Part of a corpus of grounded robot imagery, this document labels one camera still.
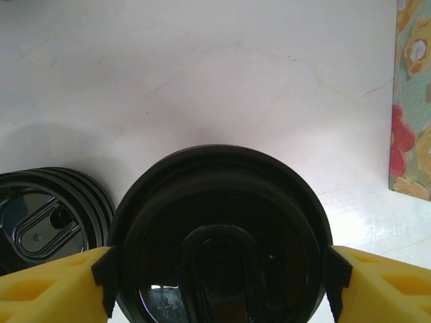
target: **red flower pattern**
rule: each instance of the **red flower pattern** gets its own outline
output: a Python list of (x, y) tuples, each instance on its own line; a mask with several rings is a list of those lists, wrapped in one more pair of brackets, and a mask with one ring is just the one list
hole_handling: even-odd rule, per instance
[(405, 155), (415, 145), (415, 134), (411, 127), (403, 122), (403, 109), (394, 104), (392, 109), (391, 164), (390, 172), (402, 177), (405, 172)]

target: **white marble surface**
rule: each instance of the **white marble surface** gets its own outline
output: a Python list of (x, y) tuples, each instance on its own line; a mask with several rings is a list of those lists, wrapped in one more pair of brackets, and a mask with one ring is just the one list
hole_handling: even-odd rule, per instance
[(0, 172), (71, 166), (118, 203), (177, 149), (244, 145), (304, 177), (336, 244), (430, 268), (431, 204), (387, 188), (396, 5), (0, 1)]

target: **marble countertop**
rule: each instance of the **marble countertop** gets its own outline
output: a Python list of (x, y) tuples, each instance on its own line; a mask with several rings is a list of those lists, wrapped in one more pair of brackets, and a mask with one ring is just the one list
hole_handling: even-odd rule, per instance
[(173, 151), (244, 145), (312, 186), (335, 244), (430, 268), (431, 204), (387, 184), (396, 6), (0, 1), (0, 172), (77, 168), (118, 203)]

